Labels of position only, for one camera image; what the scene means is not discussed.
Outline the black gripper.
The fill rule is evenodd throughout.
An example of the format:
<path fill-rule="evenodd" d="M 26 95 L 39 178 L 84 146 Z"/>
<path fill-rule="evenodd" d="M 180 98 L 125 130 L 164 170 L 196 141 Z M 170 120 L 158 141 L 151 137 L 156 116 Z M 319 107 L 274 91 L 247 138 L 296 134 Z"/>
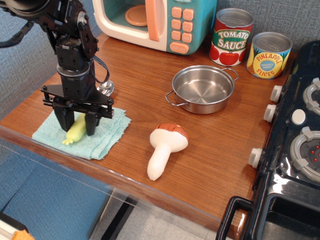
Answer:
<path fill-rule="evenodd" d="M 75 122 L 75 112 L 85 114 L 86 132 L 94 135 L 101 118 L 113 117 L 114 100 L 99 92 L 93 66 L 77 71 L 57 67 L 61 84 L 43 85 L 43 104 L 53 108 L 60 127 L 67 132 Z"/>

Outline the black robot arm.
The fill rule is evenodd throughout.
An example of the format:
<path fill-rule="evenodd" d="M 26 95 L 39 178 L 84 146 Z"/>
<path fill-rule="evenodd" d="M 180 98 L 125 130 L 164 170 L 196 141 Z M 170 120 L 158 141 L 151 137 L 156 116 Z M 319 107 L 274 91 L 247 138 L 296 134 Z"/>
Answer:
<path fill-rule="evenodd" d="M 57 57 L 57 72 L 60 85 L 44 85 L 44 105 L 51 106 L 64 131 L 75 122 L 75 112 L 83 113 L 86 132 L 95 133 L 101 118 L 113 117 L 113 99 L 96 88 L 96 83 L 105 84 L 96 78 L 95 63 L 104 68 L 106 64 L 96 56 L 98 40 L 94 37 L 89 17 L 78 0 L 2 0 L 0 7 L 14 17 L 27 23 L 1 48 L 19 44 L 34 24 L 47 34 Z"/>

